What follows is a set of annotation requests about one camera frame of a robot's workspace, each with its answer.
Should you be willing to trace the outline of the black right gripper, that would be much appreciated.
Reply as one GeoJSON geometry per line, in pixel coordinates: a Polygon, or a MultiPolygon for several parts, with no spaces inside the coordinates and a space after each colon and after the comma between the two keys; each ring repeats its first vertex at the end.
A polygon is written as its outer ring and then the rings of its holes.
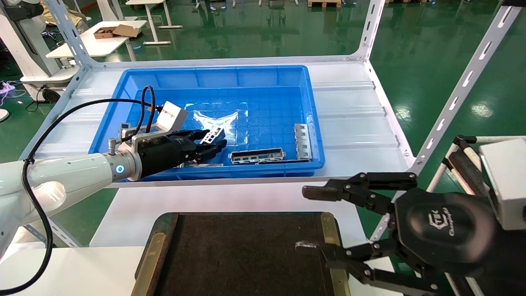
{"type": "Polygon", "coordinates": [[[504,230],[486,198],[414,188],[393,208],[398,239],[421,266],[474,278],[486,296],[524,296],[525,231],[504,230]]]}

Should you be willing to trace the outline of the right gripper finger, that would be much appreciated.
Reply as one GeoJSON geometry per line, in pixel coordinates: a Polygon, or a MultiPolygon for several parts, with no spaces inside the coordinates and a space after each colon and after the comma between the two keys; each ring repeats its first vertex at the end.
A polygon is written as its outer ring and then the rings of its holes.
{"type": "Polygon", "coordinates": [[[377,214],[392,214],[395,210],[391,197],[376,191],[407,191],[417,185],[413,173],[359,173],[346,180],[330,179],[322,187],[304,186],[303,197],[317,201],[347,201],[377,214]]]}
{"type": "Polygon", "coordinates": [[[295,243],[295,250],[323,255],[327,268],[345,270],[362,284],[410,296],[438,295],[438,284],[434,281],[375,269],[366,264],[367,261],[395,254],[399,250],[395,239],[385,239],[350,248],[300,240],[295,243]]]}

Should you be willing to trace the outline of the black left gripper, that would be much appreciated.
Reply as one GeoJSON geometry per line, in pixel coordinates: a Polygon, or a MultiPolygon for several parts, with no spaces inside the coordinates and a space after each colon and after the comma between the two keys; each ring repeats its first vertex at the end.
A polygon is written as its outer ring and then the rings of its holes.
{"type": "Polygon", "coordinates": [[[207,162],[216,157],[227,145],[227,140],[196,144],[205,137],[205,130],[180,130],[175,136],[161,136],[138,144],[141,162],[139,179],[177,167],[194,159],[207,162]]]}

